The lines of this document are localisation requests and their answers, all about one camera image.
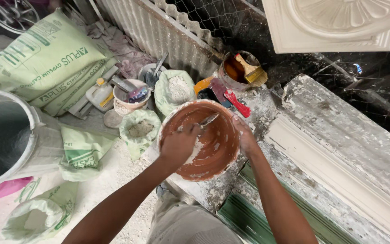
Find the wheel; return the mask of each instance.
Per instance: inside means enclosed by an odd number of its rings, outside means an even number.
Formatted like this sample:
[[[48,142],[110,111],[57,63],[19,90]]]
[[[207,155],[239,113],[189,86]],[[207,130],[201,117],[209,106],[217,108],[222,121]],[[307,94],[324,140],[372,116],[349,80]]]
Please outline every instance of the wheel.
[[[0,1],[0,34],[17,38],[48,15],[47,6],[27,0]]]

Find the concrete floor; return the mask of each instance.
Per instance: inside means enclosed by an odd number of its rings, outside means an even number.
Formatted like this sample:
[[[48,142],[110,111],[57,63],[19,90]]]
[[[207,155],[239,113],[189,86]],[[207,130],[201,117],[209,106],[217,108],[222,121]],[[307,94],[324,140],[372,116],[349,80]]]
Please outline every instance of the concrete floor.
[[[0,51],[8,46],[8,44],[10,44],[12,41],[12,39],[0,35]],[[108,132],[115,135],[119,134],[118,129],[111,129],[106,127],[103,124],[102,119],[103,114],[96,109],[90,113],[87,120],[85,121],[78,119],[71,114],[65,114],[59,118],[62,123],[69,125]],[[62,228],[55,237],[40,241],[40,244],[61,243],[66,235],[73,229],[73,227],[90,210],[92,210],[98,203],[109,196],[112,192],[116,191],[118,188],[136,177],[149,165],[149,163],[142,159],[132,161],[130,159],[126,144],[121,140],[115,142],[113,147],[103,157],[102,162],[104,164],[104,169],[97,178],[79,183],[75,211],[71,222]],[[41,176],[41,181],[33,196],[39,195],[44,191],[58,186],[63,181],[64,180],[58,171],[43,175]],[[10,212],[19,204],[18,202],[15,202],[15,200],[20,195],[20,192],[21,191],[18,191],[12,195],[0,199],[0,231],[4,226]],[[151,217],[153,215],[153,208],[156,200],[156,194],[152,192],[133,214],[132,218],[129,220],[123,230],[116,236],[116,238],[113,240],[113,243],[145,243],[149,233]],[[13,242],[2,241],[0,236],[0,243]]]

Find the hand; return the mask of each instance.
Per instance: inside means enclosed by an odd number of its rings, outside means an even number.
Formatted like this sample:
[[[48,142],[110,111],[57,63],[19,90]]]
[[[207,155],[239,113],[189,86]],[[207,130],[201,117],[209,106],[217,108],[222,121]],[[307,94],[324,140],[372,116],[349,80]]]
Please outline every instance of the hand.
[[[201,132],[198,124],[186,125],[183,131],[176,131],[165,137],[160,149],[160,158],[175,172],[190,157],[195,146],[196,137]]]
[[[245,121],[238,115],[234,115],[232,120],[234,128],[240,131],[240,148],[243,154],[247,155],[251,150],[258,148],[257,140]]]

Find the yellow bottle cap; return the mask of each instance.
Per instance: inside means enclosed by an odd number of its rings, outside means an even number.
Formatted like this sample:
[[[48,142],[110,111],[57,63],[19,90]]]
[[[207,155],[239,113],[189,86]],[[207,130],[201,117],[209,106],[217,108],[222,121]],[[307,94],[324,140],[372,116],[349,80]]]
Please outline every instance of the yellow bottle cap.
[[[105,80],[104,80],[103,78],[99,78],[99,79],[96,80],[96,83],[97,83],[99,86],[101,86],[101,85],[105,84]]]

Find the corrugated metal sheet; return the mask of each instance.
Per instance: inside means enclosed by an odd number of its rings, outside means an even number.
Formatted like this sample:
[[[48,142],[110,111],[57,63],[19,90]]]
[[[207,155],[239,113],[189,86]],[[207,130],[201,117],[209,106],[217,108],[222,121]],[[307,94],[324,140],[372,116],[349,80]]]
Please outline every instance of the corrugated metal sheet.
[[[164,10],[166,14],[176,19],[180,24],[196,34],[201,40],[215,48],[220,53],[224,52],[224,43],[221,38],[213,37],[211,31],[202,29],[198,21],[190,20],[187,13],[180,13],[177,6],[174,4],[167,4],[166,0],[155,0],[155,5]]]
[[[114,25],[155,58],[166,51],[171,69],[186,70],[198,82],[209,77],[224,55],[148,0],[97,0]]]

